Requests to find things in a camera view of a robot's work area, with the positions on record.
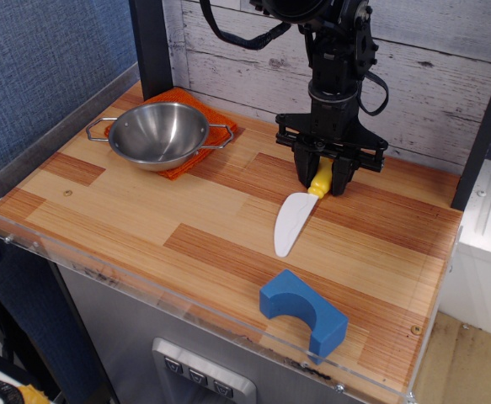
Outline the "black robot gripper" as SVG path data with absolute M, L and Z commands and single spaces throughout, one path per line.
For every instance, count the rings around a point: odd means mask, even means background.
M 363 167 L 380 172 L 388 143 L 359 120 L 356 93 L 333 100 L 313 98 L 308 114 L 278 114 L 276 141 L 290 147 L 300 183 L 308 188 L 317 173 L 320 156 L 332 164 L 333 196 L 344 193 L 354 172 Z

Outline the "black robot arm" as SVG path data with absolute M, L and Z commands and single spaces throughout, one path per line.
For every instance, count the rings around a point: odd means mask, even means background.
M 362 83 L 386 84 L 370 71 L 377 44 L 367 1 L 255 1 L 255 8 L 297 25 L 305 38 L 312 79 L 308 114 L 278 114 L 276 140 L 294 153 L 299 181 L 310 186 L 321 157 L 332 160 L 331 193 L 339 196 L 363 167 L 379 172 L 387 141 L 359 121 Z

